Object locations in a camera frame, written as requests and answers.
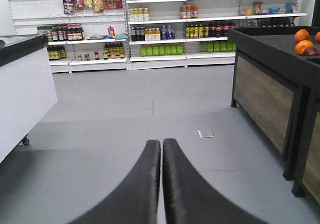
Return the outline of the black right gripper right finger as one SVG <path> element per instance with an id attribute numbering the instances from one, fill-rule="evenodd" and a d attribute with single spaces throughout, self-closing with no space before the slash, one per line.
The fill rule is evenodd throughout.
<path id="1" fill-rule="evenodd" d="M 162 157 L 167 223 L 264 223 L 213 188 L 175 139 L 164 139 Z"/>

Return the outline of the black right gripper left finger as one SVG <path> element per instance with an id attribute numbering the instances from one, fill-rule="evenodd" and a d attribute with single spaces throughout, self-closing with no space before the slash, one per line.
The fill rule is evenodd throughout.
<path id="1" fill-rule="evenodd" d="M 127 176 L 100 203 L 71 223 L 157 223 L 161 152 L 148 140 Z"/>

